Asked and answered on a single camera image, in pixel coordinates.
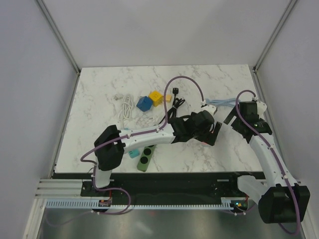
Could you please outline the yellow plug adapter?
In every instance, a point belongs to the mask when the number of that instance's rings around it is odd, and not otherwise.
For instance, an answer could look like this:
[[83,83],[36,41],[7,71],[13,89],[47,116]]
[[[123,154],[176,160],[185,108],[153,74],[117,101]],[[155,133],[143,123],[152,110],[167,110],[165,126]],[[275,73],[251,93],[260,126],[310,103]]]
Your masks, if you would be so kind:
[[172,100],[172,96],[171,95],[166,95],[165,101],[169,103],[169,102],[171,102],[171,100]]

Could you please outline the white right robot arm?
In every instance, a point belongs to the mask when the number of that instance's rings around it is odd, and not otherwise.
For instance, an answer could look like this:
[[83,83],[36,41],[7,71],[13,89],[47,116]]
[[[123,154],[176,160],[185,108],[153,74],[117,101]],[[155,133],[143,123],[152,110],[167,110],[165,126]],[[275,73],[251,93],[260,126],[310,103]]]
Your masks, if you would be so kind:
[[266,105],[259,101],[239,102],[224,120],[241,134],[255,152],[267,184],[253,176],[240,176],[228,183],[234,196],[247,194],[267,224],[302,222],[310,199],[307,186],[300,185],[285,166],[268,123],[260,118]]

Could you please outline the blue cube socket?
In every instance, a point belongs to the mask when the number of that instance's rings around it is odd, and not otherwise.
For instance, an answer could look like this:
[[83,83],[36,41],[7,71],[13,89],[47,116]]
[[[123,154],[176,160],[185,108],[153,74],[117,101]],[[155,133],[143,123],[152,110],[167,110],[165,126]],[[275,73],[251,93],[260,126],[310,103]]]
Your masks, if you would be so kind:
[[150,108],[153,105],[152,99],[150,99],[147,96],[141,97],[136,105],[138,109],[140,109],[142,112],[146,112],[150,110]]

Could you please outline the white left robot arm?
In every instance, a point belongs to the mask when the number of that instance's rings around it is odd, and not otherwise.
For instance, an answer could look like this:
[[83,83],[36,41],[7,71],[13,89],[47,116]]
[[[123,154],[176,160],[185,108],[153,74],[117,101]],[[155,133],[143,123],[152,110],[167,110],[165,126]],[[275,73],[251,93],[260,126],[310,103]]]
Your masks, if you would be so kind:
[[120,166],[123,155],[137,148],[150,145],[173,144],[196,139],[213,146],[222,123],[214,120],[207,110],[174,117],[167,122],[136,130],[119,130],[111,125],[98,137],[94,145],[97,169],[92,190],[99,196],[109,192],[112,170]]

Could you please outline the teal power strip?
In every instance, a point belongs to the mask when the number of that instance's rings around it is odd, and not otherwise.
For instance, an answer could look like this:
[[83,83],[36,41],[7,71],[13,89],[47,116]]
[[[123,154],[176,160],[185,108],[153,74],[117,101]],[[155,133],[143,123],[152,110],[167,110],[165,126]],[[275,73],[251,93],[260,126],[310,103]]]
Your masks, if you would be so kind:
[[138,149],[134,149],[129,151],[129,157],[130,158],[136,158],[140,155],[140,151]]

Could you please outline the yellow cube socket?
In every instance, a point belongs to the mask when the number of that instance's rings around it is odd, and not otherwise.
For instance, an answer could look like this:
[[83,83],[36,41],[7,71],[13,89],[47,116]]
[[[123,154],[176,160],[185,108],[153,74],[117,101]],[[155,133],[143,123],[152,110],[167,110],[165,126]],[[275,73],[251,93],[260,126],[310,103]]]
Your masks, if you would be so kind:
[[151,92],[149,98],[152,100],[154,107],[159,106],[163,102],[163,95],[158,91]]

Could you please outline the green power strip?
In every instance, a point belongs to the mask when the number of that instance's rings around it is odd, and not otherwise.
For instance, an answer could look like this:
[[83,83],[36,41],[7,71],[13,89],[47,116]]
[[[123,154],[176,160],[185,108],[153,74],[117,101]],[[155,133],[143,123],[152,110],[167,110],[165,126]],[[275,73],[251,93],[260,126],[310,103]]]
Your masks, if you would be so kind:
[[137,164],[137,169],[141,172],[146,172],[149,166],[149,163],[152,159],[152,156],[154,154],[156,145],[149,145],[146,146],[143,151],[142,154],[140,156],[140,159],[138,161]]

